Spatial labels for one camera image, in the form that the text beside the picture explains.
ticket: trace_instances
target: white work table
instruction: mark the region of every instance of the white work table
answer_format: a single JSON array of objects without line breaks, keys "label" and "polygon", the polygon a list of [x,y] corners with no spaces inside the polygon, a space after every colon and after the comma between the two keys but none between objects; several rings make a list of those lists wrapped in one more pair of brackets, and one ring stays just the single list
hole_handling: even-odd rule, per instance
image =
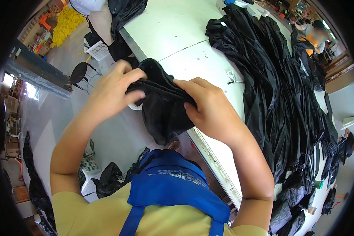
[{"label": "white work table", "polygon": [[[260,17],[258,9],[263,10],[261,6],[255,3],[248,7]],[[231,80],[227,71],[233,71],[240,80],[243,76],[222,52],[210,46],[205,35],[208,20],[222,17],[216,0],[148,0],[145,11],[128,22],[120,33],[139,61],[153,58],[176,79],[201,77],[220,87],[244,119],[244,84],[228,85]],[[274,16],[271,17],[277,21],[291,51],[290,31]],[[187,134],[239,209],[242,193],[230,148],[195,127]]]}]

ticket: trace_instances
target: barcode tag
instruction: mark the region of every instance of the barcode tag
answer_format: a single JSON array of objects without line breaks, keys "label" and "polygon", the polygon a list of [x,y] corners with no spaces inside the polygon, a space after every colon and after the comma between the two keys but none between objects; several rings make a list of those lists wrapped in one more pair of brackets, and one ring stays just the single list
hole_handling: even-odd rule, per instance
[{"label": "barcode tag", "polygon": [[233,71],[227,71],[227,75],[231,79],[231,81],[237,82],[236,75],[235,75],[235,73]]}]

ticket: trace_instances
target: black stool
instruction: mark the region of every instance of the black stool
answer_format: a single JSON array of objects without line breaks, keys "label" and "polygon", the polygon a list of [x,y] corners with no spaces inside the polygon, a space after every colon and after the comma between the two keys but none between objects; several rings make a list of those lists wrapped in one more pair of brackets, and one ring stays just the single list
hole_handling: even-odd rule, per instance
[{"label": "black stool", "polygon": [[94,71],[102,76],[101,73],[98,73],[97,70],[92,67],[91,64],[87,63],[87,62],[80,62],[75,68],[74,71],[71,74],[71,77],[69,78],[69,81],[71,82],[71,84],[75,85],[76,87],[80,88],[81,90],[84,90],[82,87],[78,86],[77,83],[79,83],[80,81],[82,81],[83,79],[85,79],[85,81],[87,82],[87,84],[89,84],[89,80],[85,77],[86,75],[86,71],[88,70],[88,66],[90,66],[90,68],[94,69]]}]

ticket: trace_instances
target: white tag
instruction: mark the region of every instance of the white tag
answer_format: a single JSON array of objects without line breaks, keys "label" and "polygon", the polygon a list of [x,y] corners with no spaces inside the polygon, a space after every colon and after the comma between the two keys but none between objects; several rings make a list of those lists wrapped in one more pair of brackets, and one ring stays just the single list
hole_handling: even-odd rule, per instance
[{"label": "white tag", "polygon": [[19,53],[21,52],[21,49],[19,48],[18,50],[17,50],[17,52],[16,52],[16,57],[18,57],[19,56]]},{"label": "white tag", "polygon": [[236,75],[235,75],[235,73],[233,71],[227,71],[227,75],[231,79],[231,81],[237,82]]}]

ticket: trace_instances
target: blue apron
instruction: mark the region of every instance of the blue apron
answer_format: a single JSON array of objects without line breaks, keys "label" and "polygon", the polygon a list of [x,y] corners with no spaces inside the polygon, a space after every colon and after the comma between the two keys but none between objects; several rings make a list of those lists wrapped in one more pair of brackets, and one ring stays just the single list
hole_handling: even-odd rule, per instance
[{"label": "blue apron", "polygon": [[127,203],[132,209],[119,236],[136,233],[144,209],[151,205],[189,205],[212,218],[209,236],[222,236],[230,208],[208,188],[205,174],[178,152],[156,149],[141,161],[145,166],[132,177]]}]

